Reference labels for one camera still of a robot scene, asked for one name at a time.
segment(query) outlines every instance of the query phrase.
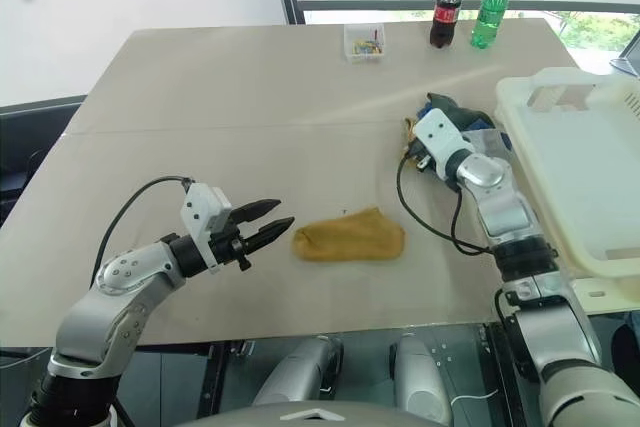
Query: white cable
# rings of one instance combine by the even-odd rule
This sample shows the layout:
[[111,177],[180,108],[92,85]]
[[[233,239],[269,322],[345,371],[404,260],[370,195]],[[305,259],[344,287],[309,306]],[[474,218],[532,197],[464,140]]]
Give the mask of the white cable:
[[30,360],[35,359],[36,357],[38,357],[39,355],[44,354],[47,350],[49,350],[51,347],[47,347],[46,349],[42,349],[39,352],[36,352],[35,354],[33,354],[30,357],[27,357],[26,359],[20,359],[17,362],[14,362],[13,364],[9,364],[9,365],[2,365],[0,366],[0,370],[5,370],[5,369],[9,369],[11,367],[15,367],[16,365],[20,365],[20,364],[24,364],[25,362],[29,362]]
[[454,397],[453,399],[451,399],[451,407],[453,407],[453,404],[455,404],[456,401],[458,401],[460,399],[478,399],[478,400],[482,400],[482,399],[488,399],[489,397],[492,397],[492,396],[496,395],[497,393],[498,393],[498,389],[494,390],[490,394],[485,394],[485,395],[459,395],[459,396]]

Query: green plastic bottle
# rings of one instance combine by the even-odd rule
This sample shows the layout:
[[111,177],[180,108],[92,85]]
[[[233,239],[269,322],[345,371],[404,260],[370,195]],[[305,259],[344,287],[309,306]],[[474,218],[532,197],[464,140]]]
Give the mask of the green plastic bottle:
[[509,0],[482,0],[478,20],[471,34],[471,45],[486,49],[493,44],[508,5]]

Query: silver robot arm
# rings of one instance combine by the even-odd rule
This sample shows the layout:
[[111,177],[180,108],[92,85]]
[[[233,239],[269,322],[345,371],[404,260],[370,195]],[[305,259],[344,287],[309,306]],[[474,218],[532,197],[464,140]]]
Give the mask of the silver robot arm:
[[126,252],[98,270],[93,286],[64,318],[47,372],[22,426],[107,426],[120,377],[153,310],[186,279],[238,261],[278,238],[293,222],[272,222],[243,238],[237,224],[278,205],[262,200],[232,210],[220,189],[192,183],[181,210],[188,235],[171,234]]
[[477,153],[439,109],[413,129],[437,175],[474,198],[489,248],[515,310],[505,330],[522,367],[541,383],[545,425],[640,425],[640,399],[600,367],[591,323],[558,270],[535,213],[519,192],[508,162]]

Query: plastic bottle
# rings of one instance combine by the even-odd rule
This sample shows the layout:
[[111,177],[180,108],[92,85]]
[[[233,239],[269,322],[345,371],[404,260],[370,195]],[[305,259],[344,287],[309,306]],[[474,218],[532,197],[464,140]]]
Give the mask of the plastic bottle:
[[436,10],[433,12],[433,26],[429,41],[439,49],[450,45],[453,40],[458,13],[462,0],[436,0]]
[[508,5],[509,0],[482,0],[478,20],[471,34],[471,45],[486,49],[493,44]]

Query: table surface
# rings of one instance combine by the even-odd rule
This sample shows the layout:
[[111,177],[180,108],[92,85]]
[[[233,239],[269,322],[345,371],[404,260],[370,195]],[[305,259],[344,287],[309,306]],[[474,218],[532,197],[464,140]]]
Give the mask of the table surface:
[[[106,226],[141,184],[165,174],[221,187],[239,206],[283,203],[294,227],[377,205],[407,232],[390,262],[307,263],[294,228],[251,256],[202,274],[152,315],[142,343],[305,335],[492,319],[499,275],[404,212],[395,171],[402,119],[429,91],[492,111],[495,84],[573,62],[544,20],[506,20],[496,44],[472,49],[460,22],[451,48],[426,40],[429,23],[387,24],[380,63],[350,64],[342,26],[149,30],[118,53],[0,230],[0,342],[51,345],[86,291]],[[405,173],[408,202],[448,228],[455,196],[429,175]],[[133,205],[106,256],[183,233],[177,185]],[[463,211],[460,237],[478,240]]]

